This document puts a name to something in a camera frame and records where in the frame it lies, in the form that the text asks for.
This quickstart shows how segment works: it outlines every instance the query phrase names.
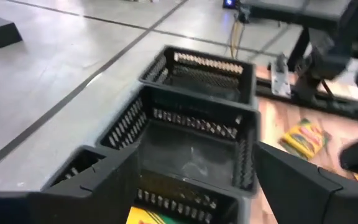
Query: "gray floor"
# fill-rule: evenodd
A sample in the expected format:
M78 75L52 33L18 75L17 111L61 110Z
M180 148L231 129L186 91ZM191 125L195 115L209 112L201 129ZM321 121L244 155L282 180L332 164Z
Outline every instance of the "gray floor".
M0 1L0 17L14 21L24 39L0 49L0 150L179 2ZM80 144L93 141L98 133L94 130L111 119L165 44L229 56L224 44L234 11L221 4L189 0L168 16L0 163L0 189L41 188ZM274 21L250 24L241 47L258 50L284 27ZM299 33L298 26L291 27L267 51L288 55ZM252 54L241 50L239 59ZM267 64L271 59L262 55L254 62ZM354 62L349 70L357 66ZM352 74L341 82L352 83Z

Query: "wooden board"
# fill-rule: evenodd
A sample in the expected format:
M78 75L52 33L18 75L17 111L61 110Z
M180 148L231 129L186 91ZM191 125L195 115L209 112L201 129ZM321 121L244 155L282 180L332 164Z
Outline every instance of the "wooden board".
M262 67L258 68L257 76L270 79L269 72L266 68ZM295 76L292 76L291 82L294 83L295 80ZM328 82L327 84L335 95L358 99L358 89L355 86L334 82ZM281 150L284 149L278 144L278 140L283 136L285 131L296 125L301 118L307 118L321 125L324 130L331 134L332 140L330 140L326 150L321 150L311 162L326 169L331 169L339 175L353 179L352 174L341 169L338 154L344 145L358 139L358 121L306 108L299 108L266 98L259 98L259 111L262 115L262 141ZM252 200L250 224L273 223L277 223L277 221L265 195L259 188L258 194Z

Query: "metal bracket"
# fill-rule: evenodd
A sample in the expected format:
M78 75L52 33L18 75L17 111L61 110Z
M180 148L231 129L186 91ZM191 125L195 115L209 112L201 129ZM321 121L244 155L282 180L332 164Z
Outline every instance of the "metal bracket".
M279 55L276 61L270 64L272 79L272 93L277 96L291 97L290 76L284 55Z

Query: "concrete floor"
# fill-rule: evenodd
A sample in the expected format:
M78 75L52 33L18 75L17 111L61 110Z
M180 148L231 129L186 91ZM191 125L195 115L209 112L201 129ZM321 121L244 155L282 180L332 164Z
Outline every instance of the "concrete floor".
M24 40L0 49L0 189L41 188L106 125L165 44L229 56L225 44L234 11L221 5L221 0L0 1L0 17L14 21ZM274 21L249 24L239 59L284 27ZM299 33L292 26L254 62L266 65L273 54L288 55ZM352 74L340 81L352 83Z

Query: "wooden surface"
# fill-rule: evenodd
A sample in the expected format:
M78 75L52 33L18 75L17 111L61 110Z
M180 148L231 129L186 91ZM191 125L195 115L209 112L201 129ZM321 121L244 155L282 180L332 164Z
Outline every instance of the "wooden surface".
M270 79L266 68L258 68L257 76ZM334 82L327 82L335 95L358 99L358 89L355 86L342 85ZM331 169L335 173L352 179L352 174L341 169L338 161L338 154L344 145L358 139L358 121L350 120L332 114L319 111L299 108L297 106L281 103L279 101L259 98L259 111L262 115L261 138L264 143L284 150L278 140L284 132L296 125L301 118L319 124L332 136L327 148L321 150L311 160L312 163ZM277 223L265 195L259 188L258 194L252 201L250 224L271 224Z

